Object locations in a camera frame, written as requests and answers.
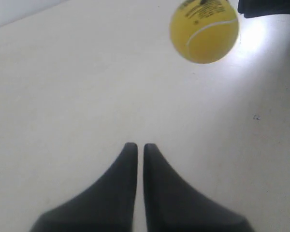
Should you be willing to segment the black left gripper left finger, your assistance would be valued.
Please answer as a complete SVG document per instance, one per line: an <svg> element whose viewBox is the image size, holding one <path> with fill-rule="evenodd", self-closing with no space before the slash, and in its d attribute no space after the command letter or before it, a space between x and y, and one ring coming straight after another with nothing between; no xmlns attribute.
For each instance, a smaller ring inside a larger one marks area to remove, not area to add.
<svg viewBox="0 0 290 232"><path fill-rule="evenodd" d="M89 188L43 213L32 232L130 232L138 173L138 147L126 143L109 169Z"/></svg>

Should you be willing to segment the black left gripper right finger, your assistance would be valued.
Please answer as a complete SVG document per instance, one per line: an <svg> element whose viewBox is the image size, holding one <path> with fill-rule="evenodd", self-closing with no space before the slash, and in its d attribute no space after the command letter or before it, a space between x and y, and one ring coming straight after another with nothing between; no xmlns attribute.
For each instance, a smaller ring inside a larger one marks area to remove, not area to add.
<svg viewBox="0 0 290 232"><path fill-rule="evenodd" d="M149 232L251 232L248 220L187 183L155 144L144 146L143 189Z"/></svg>

